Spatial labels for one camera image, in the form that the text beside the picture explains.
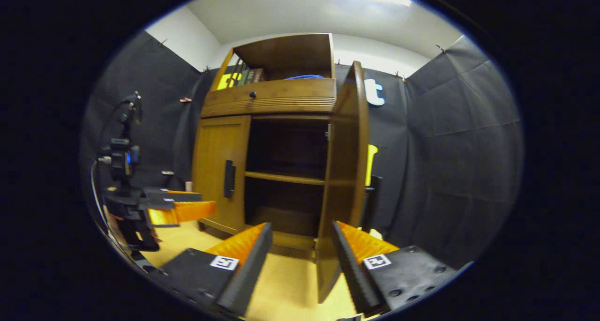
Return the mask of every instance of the wooden floor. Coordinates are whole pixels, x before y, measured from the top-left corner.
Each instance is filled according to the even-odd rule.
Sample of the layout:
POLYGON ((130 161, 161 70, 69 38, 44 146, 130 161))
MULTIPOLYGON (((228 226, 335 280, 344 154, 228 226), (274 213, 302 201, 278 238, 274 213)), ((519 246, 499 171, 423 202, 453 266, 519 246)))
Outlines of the wooden floor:
MULTIPOLYGON (((198 230, 196 222, 156 229, 163 240, 157 252, 143 252, 160 267, 186 248, 206 250, 221 239, 198 230)), ((317 269, 313 262, 268 254, 255 286, 245 319, 335 321, 357 315, 343 274, 323 304, 317 302, 317 269)))

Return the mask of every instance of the black handle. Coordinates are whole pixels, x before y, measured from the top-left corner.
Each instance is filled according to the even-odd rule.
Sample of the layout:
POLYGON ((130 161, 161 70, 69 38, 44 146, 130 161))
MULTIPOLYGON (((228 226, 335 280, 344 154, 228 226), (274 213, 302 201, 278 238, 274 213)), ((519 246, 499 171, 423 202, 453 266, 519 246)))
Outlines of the black handle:
POLYGON ((235 192, 235 165, 233 161, 225 161, 225 181, 223 182, 223 197, 230 199, 235 192))

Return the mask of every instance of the black backdrop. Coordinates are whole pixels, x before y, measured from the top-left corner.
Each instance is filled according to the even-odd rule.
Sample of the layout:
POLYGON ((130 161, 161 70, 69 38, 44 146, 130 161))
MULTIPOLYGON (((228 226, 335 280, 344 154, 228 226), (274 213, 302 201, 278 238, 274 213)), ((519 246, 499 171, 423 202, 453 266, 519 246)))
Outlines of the black backdrop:
MULTIPOLYGON (((3 229, 12 319, 197 319, 98 237, 74 161, 103 64, 144 24, 186 1, 4 0, 14 20, 6 122, 17 133, 7 148, 8 200, 19 208, 6 211, 3 229)), ((514 82, 525 171, 516 208, 479 261, 385 319, 591 319, 594 272, 583 266, 593 263, 597 232, 597 150, 587 144, 597 134, 596 1, 421 1, 456 20, 514 82)))
MULTIPOLYGON (((336 66, 338 88, 348 70, 336 66)), ((82 124, 80 163, 94 214, 89 169, 113 106, 134 90, 142 95, 144 120, 131 130, 142 163, 132 183, 181 190, 191 180, 195 131, 216 73, 201 74, 145 31, 116 55, 82 124), (192 102, 180 102, 183 97, 192 102)), ((373 69, 364 75, 382 86, 385 99, 381 107, 369 106, 369 143, 379 148, 372 174, 383 178, 373 228, 397 246, 416 244, 455 268, 473 261, 504 223, 519 183, 521 128, 508 85, 466 37, 406 82, 373 69)), ((102 143, 119 132, 111 121, 102 143)), ((106 187, 109 168, 99 167, 106 187)))

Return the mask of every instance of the cabinet shelf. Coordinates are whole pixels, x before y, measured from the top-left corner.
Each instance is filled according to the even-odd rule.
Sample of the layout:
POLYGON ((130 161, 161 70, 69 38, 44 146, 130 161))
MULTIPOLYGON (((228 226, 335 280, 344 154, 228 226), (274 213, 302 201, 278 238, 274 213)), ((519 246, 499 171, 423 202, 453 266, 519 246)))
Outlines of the cabinet shelf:
POLYGON ((296 184, 325 185, 325 181, 323 179, 298 177, 298 176, 286 176, 283 174, 246 171, 246 177, 266 179, 266 180, 276 180, 278 182, 288 182, 288 183, 296 183, 296 184))

